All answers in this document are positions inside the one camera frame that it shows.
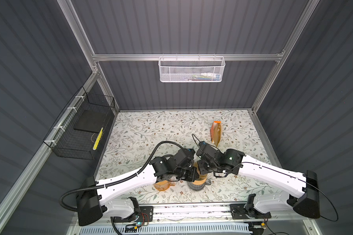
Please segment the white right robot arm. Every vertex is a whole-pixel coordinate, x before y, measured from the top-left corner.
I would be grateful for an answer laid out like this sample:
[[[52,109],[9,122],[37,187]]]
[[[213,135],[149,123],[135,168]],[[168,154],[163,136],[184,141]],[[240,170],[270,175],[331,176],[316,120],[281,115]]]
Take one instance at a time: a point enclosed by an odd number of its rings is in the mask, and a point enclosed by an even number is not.
[[[243,212],[250,218],[271,218],[275,211],[294,211],[311,218],[320,218],[317,175],[288,171],[263,163],[235,149],[221,152],[206,142],[198,143],[198,169],[201,174],[213,173],[217,178],[230,174],[251,177],[274,186],[280,193],[248,196]]]

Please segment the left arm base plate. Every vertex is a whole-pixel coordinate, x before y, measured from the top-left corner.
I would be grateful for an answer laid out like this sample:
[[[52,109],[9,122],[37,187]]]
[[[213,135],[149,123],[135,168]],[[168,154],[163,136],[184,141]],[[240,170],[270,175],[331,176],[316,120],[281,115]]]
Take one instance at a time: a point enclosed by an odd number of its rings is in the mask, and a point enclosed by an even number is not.
[[[154,215],[153,206],[140,206],[140,212],[135,212],[134,215],[128,218],[113,217],[115,223],[130,223],[130,222],[152,222]]]

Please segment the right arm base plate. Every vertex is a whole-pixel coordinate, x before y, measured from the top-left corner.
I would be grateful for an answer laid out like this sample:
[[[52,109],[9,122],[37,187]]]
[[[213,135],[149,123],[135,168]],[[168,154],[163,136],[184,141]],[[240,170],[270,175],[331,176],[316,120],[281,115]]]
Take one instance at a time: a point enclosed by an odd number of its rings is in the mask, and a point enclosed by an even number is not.
[[[255,209],[247,210],[245,204],[230,204],[230,213],[233,219],[270,219],[272,215],[268,213],[260,213]]]

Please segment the grey glass carafe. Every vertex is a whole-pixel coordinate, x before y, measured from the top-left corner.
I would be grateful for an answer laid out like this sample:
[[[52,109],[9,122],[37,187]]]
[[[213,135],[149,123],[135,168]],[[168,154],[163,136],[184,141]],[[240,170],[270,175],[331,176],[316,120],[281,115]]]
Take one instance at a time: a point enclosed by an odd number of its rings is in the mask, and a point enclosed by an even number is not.
[[[206,181],[196,181],[196,182],[188,182],[187,185],[189,189],[193,191],[201,191],[203,190],[206,186],[210,186],[212,184],[211,180],[206,180]]]

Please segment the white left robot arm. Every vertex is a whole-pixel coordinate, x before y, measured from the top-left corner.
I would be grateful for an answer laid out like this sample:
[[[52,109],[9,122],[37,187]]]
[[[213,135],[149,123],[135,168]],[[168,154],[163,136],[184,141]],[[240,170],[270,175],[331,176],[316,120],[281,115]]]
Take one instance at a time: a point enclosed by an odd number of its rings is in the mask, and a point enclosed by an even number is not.
[[[143,171],[134,170],[102,180],[103,188],[77,193],[79,226],[90,225],[103,217],[135,221],[141,214],[137,199],[120,197],[139,187],[169,181],[171,178],[194,182],[199,178],[197,168],[193,166],[194,155],[195,150],[183,148],[175,155],[155,157]]]

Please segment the orange glass carafe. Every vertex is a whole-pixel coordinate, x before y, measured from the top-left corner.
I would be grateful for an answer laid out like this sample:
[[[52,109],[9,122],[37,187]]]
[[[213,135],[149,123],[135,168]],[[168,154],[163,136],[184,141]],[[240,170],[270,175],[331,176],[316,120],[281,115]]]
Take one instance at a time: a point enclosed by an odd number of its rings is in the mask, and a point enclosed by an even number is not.
[[[161,181],[154,184],[154,188],[158,191],[166,191],[170,187],[175,186],[175,182],[171,181]]]

